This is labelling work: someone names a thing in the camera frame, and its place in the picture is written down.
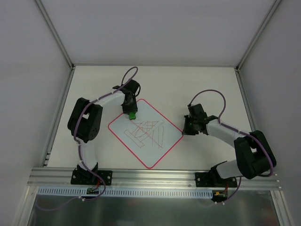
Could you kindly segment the green foam eraser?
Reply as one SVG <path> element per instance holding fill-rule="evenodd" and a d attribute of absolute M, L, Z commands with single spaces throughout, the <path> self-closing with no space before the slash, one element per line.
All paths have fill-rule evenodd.
<path fill-rule="evenodd" d="M 129 120 L 135 120 L 136 119 L 136 112 L 130 112 L 128 114 Z"/>

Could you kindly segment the pink framed whiteboard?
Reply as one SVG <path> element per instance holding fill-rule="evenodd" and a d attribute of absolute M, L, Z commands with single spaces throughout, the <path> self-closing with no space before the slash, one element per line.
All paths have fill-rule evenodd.
<path fill-rule="evenodd" d="M 137 101 L 138 112 L 131 120 L 119 115 L 109 131 L 142 163 L 152 169 L 183 138 L 182 131 L 145 99 Z"/>

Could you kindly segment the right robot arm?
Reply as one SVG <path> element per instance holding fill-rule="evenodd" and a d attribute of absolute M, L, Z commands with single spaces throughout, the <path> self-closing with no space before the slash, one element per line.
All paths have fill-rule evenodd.
<path fill-rule="evenodd" d="M 231 177 L 252 179 L 274 174 L 277 161 L 261 131 L 246 133 L 221 122 L 216 116 L 197 118 L 185 115 L 184 118 L 184 135 L 203 133 L 229 144 L 235 150 L 235 160 L 221 162 L 211 168 L 210 181 L 214 186 L 222 186 Z"/>

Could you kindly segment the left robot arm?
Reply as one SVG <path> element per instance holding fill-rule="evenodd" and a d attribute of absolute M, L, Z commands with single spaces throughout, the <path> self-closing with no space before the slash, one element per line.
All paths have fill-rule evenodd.
<path fill-rule="evenodd" d="M 79 147 L 76 171 L 87 184 L 93 184 L 98 179 L 98 162 L 92 141 L 100 131 L 103 107 L 108 103 L 120 105 L 123 114 L 134 120 L 138 112 L 136 96 L 140 94 L 140 90 L 140 84 L 130 80 L 121 86 L 113 87 L 110 93 L 98 99 L 88 100 L 81 97 L 77 100 L 67 128 Z"/>

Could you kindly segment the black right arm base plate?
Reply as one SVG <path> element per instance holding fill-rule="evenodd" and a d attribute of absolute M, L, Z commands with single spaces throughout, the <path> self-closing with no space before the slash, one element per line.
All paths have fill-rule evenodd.
<path fill-rule="evenodd" d="M 196 172 L 195 184 L 196 187 L 236 188 L 238 186 L 237 179 L 235 177 L 223 179 L 218 174 L 214 174 L 211 171 Z"/>

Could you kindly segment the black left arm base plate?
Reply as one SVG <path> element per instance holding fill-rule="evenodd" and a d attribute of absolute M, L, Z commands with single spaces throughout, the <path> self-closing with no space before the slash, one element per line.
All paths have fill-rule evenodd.
<path fill-rule="evenodd" d="M 94 170 L 100 176 L 106 186 L 111 185 L 113 172 L 111 170 Z M 72 185 L 96 185 L 99 178 L 82 168 L 75 169 L 72 172 L 71 184 Z"/>

